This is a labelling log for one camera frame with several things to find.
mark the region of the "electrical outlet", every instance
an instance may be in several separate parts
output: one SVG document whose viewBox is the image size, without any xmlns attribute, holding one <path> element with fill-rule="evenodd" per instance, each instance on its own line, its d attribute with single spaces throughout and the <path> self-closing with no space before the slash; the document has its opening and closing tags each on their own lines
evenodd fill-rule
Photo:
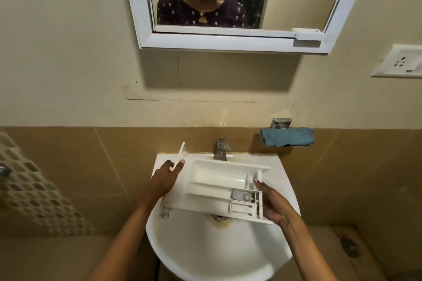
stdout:
<svg viewBox="0 0 422 281">
<path fill-rule="evenodd" d="M 422 46 L 394 44 L 372 76 L 422 78 Z"/>
</svg>

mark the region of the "white ceramic sink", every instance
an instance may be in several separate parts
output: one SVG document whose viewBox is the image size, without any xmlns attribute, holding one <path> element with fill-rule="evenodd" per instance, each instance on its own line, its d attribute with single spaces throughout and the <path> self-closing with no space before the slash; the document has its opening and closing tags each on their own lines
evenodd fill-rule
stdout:
<svg viewBox="0 0 422 281">
<path fill-rule="evenodd" d="M 212 159 L 212 154 L 194 154 Z M 157 155 L 154 171 L 177 155 Z M 277 155 L 227 154 L 228 161 L 271 166 L 263 181 L 275 188 L 299 212 L 296 196 Z M 159 217 L 160 201 L 152 211 L 146 232 L 161 262 L 186 281 L 264 281 L 271 278 L 292 253 L 277 225 L 171 210 Z"/>
</svg>

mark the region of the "white mirror frame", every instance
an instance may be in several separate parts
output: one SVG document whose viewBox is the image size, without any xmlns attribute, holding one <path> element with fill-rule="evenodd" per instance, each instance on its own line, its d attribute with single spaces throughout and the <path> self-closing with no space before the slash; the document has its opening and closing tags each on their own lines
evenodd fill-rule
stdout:
<svg viewBox="0 0 422 281">
<path fill-rule="evenodd" d="M 182 26 L 155 25 L 150 0 L 129 0 L 139 48 L 198 49 L 214 51 L 299 52 L 329 54 L 343 29 L 355 0 L 337 0 L 323 32 L 315 29 L 293 31 L 259 31 L 252 29 L 200 28 L 195 33 Z M 232 35 L 219 35 L 228 32 Z"/>
</svg>

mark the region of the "blue cloth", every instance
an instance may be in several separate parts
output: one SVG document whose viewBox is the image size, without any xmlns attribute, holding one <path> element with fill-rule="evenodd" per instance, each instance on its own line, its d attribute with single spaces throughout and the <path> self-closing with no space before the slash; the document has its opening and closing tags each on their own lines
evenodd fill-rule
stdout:
<svg viewBox="0 0 422 281">
<path fill-rule="evenodd" d="M 314 131 L 309 128 L 269 129 L 261 128 L 266 146 L 310 146 L 315 142 Z"/>
</svg>

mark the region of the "right forearm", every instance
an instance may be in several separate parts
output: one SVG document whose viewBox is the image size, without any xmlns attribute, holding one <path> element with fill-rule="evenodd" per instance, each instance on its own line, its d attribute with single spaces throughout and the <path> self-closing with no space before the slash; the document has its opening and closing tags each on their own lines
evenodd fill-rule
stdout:
<svg viewBox="0 0 422 281">
<path fill-rule="evenodd" d="M 288 215 L 280 227 L 304 281 L 337 281 L 308 228 L 296 212 Z"/>
</svg>

